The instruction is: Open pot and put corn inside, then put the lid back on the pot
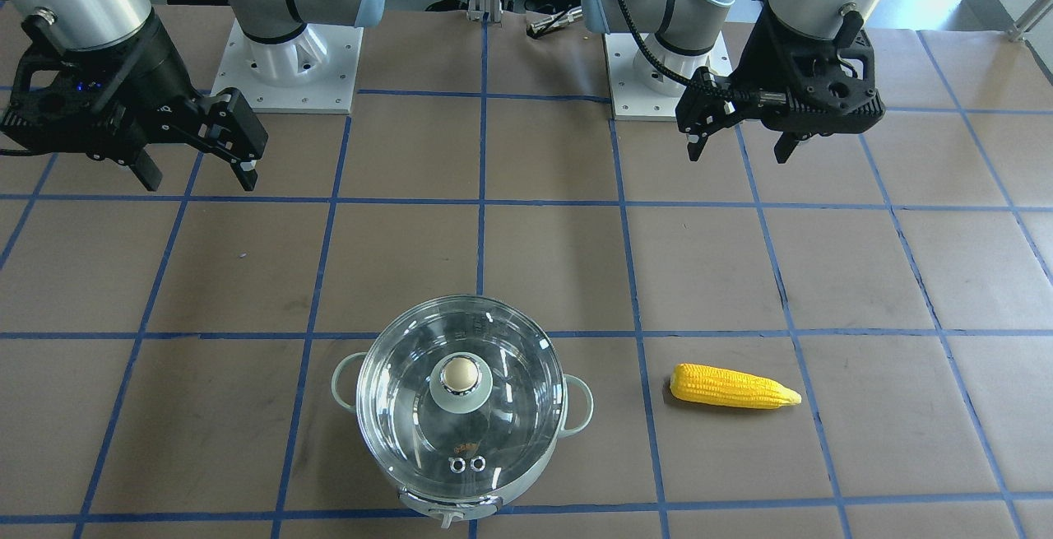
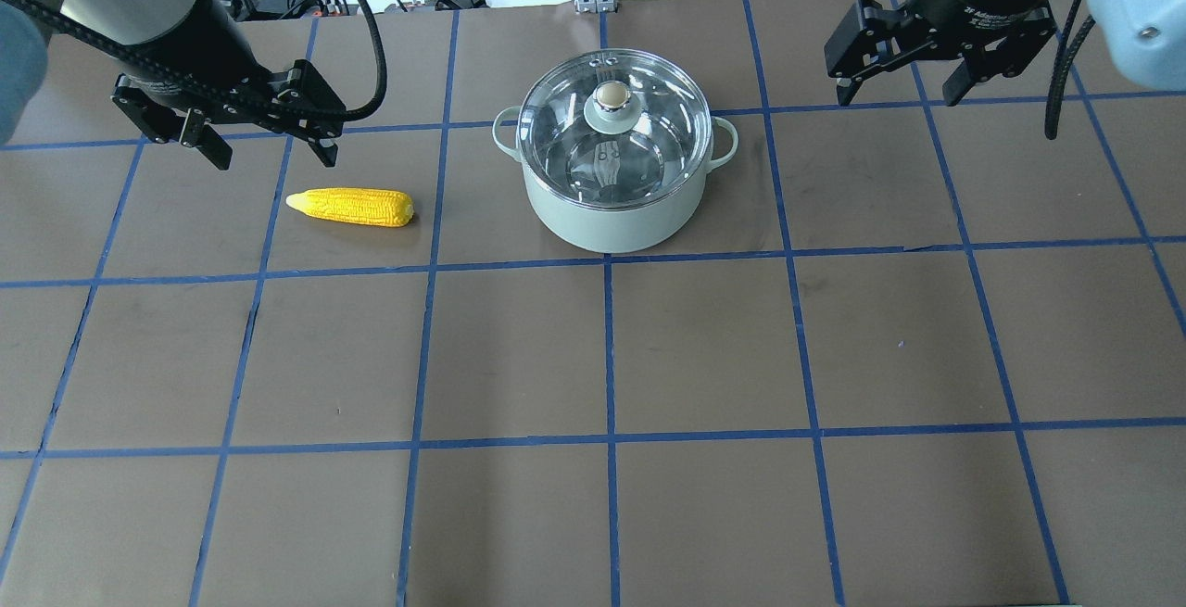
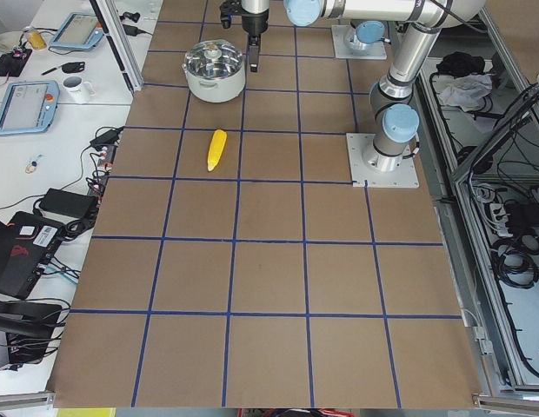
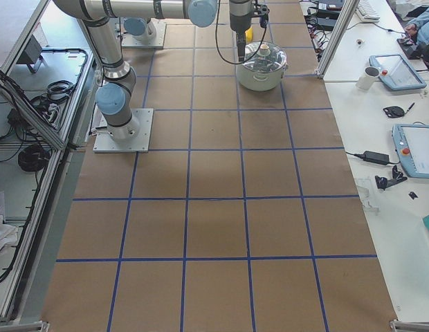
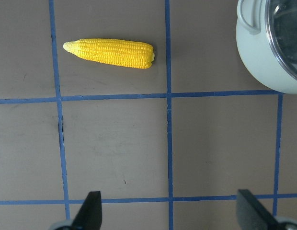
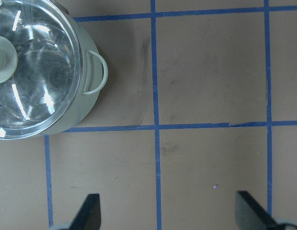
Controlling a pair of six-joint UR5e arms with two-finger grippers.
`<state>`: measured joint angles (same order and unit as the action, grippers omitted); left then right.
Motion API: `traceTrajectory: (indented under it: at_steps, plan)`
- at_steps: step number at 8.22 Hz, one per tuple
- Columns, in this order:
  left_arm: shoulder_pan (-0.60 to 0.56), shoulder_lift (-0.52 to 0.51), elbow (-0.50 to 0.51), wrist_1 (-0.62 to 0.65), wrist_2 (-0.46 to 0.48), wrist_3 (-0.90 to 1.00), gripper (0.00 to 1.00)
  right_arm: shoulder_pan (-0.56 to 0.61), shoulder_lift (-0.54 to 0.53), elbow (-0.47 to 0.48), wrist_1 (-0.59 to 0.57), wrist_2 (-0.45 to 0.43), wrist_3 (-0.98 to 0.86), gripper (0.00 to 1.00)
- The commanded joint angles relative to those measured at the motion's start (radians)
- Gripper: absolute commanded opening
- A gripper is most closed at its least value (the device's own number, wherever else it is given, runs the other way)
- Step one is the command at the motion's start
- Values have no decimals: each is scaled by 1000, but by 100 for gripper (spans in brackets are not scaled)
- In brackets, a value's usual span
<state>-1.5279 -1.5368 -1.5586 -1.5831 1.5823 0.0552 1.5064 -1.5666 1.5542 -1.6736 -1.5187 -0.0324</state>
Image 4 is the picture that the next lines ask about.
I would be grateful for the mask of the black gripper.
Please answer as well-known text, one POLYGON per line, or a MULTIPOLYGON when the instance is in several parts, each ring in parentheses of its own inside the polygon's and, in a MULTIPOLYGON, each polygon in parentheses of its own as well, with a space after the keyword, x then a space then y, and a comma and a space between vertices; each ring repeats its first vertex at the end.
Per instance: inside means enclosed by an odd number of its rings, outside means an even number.
POLYGON ((236 46, 237 46, 237 56, 245 57, 245 51, 246 51, 246 33, 245 32, 236 32, 236 46))

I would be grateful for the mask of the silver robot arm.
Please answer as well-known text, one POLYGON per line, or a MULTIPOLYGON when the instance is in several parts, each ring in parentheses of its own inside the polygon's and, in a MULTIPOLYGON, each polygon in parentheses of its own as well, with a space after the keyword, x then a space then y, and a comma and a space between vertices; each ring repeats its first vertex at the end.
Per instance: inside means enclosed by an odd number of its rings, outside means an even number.
MULTIPOLYGON (((230 28, 236 33, 237 56, 244 61, 246 31, 253 16, 251 1, 229 1, 230 28)), ((205 28, 213 23, 219 4, 216 1, 113 1, 116 17, 156 19, 189 19, 195 26, 205 28)))
POLYGON ((205 28, 217 13, 216 1, 56 1, 55 5, 84 24, 100 59, 107 83, 98 89, 95 103, 114 140, 137 136, 140 123, 129 107, 136 75, 124 60, 110 18, 189 19, 195 26, 205 28))

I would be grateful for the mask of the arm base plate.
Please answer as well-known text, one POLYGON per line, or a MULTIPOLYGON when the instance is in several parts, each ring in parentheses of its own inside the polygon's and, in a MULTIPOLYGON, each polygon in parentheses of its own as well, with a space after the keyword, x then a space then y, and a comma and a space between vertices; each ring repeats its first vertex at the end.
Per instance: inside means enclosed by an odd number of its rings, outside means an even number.
POLYGON ((156 19, 124 18, 122 47, 163 49, 166 28, 164 21, 156 19))
POLYGON ((123 127, 112 127, 101 116, 96 131, 93 151, 95 153, 132 153, 149 151, 149 142, 154 117, 153 109, 131 109, 131 120, 123 127))

